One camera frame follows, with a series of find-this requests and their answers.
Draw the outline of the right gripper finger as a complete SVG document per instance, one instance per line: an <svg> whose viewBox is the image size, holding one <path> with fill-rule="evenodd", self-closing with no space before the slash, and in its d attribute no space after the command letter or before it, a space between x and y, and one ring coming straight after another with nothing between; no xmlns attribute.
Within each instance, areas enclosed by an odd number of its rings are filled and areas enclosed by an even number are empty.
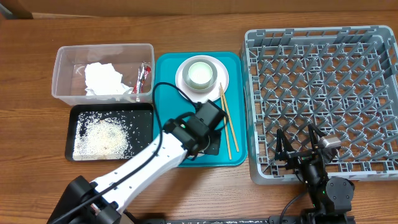
<svg viewBox="0 0 398 224"><path fill-rule="evenodd" d="M318 144L317 137L322 138L322 137L326 136L326 134L324 132L322 132L319 128L314 126L313 124L308 125L308 133L309 133L310 142L312 145L312 150L314 151Z"/></svg>
<svg viewBox="0 0 398 224"><path fill-rule="evenodd" d="M277 130L276 153L293 152L294 149L282 129Z"/></svg>

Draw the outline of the wooden chopstick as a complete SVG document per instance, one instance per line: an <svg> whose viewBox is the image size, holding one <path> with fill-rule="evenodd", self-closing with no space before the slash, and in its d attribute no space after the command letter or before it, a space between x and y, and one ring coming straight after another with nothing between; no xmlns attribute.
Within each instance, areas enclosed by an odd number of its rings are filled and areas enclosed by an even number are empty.
<svg viewBox="0 0 398 224"><path fill-rule="evenodd" d="M236 152L239 152L240 151L239 150L239 145L238 145L236 134L235 134L235 131L234 131L234 126L233 126L233 122L232 122L231 115L230 115L230 112L229 112L229 108L228 108L228 104L227 104L227 101L226 101L225 93L224 93L224 105L225 105L225 108L226 108L225 109L226 114L228 116L228 121L227 122L228 122L228 124L230 126L230 130L231 130L232 138L233 138L234 145L235 145L235 148L236 148Z"/></svg>
<svg viewBox="0 0 398 224"><path fill-rule="evenodd" d="M222 87L222 84L220 83L220 99L221 99L221 108L222 108L222 110L224 111L224 112L226 112L225 111L225 105L224 105L224 90L223 90L223 87ZM227 119L227 117L225 116L224 117L224 132L225 132L225 136L226 136L226 145L227 145L227 149L228 149L228 157L229 157L229 160L231 160L232 159L232 154L231 154L231 147L230 147L230 143L229 143L229 133L228 133L228 125L227 125L227 122L228 121L228 119Z"/></svg>

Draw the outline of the red foil snack wrapper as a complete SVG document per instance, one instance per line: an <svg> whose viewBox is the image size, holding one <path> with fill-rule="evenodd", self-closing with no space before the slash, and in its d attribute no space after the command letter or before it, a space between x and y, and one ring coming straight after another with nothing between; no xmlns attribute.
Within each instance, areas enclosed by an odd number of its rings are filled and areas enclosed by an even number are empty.
<svg viewBox="0 0 398 224"><path fill-rule="evenodd" d="M143 86L146 82L148 74L150 74L151 71L152 71L152 69L147 63L145 63L145 62L141 63L141 66L138 69L137 82L133 88L132 93L142 93L143 92Z"/></svg>

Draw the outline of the white napkin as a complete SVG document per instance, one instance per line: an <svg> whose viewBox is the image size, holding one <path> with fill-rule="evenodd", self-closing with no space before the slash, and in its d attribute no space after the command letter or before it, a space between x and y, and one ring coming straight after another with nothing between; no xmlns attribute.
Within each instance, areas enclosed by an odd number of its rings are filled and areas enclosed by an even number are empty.
<svg viewBox="0 0 398 224"><path fill-rule="evenodd" d="M112 63L99 62L85 67L86 96L124 95L130 94L133 87L122 82L122 73L117 72Z"/></svg>

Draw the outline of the small white plate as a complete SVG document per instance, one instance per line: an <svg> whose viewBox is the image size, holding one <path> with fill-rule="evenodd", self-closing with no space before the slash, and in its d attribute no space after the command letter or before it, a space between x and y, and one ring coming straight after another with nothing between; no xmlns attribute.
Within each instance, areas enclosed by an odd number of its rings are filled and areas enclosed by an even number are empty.
<svg viewBox="0 0 398 224"><path fill-rule="evenodd" d="M205 153L203 151L199 151L197 157L201 157L201 156L204 156L204 155L205 155Z"/></svg>

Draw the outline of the pile of rice grains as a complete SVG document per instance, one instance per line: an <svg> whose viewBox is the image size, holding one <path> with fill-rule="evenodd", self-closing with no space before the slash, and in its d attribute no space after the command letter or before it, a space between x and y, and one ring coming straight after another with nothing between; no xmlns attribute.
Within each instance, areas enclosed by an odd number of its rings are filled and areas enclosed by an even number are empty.
<svg viewBox="0 0 398 224"><path fill-rule="evenodd" d="M77 116L72 159L129 159L152 142L151 110L84 111Z"/></svg>

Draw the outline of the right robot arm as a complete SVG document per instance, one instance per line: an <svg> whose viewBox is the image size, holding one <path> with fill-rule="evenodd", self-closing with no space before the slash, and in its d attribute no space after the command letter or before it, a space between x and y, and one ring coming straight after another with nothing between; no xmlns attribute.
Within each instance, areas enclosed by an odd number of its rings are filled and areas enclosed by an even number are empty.
<svg viewBox="0 0 398 224"><path fill-rule="evenodd" d="M354 183L342 177L329 177L326 171L326 164L336 156L341 141L312 124L308 125L308 133L312 148L296 151L283 130L277 130L275 159L285 161L285 169L295 170L298 180L306 186L305 192L285 206L279 223L354 223L354 217L346 215L352 209ZM299 216L285 217L287 209L305 194L309 195L313 207L303 209Z"/></svg>

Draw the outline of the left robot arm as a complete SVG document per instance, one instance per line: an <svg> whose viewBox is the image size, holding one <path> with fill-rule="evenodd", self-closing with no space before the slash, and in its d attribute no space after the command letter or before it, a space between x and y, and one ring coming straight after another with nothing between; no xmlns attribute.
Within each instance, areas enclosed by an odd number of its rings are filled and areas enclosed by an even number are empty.
<svg viewBox="0 0 398 224"><path fill-rule="evenodd" d="M120 223L128 205L153 181L211 146L226 116L208 100L195 112L168 120L159 135L122 166L91 182L81 175L72 180L48 222Z"/></svg>

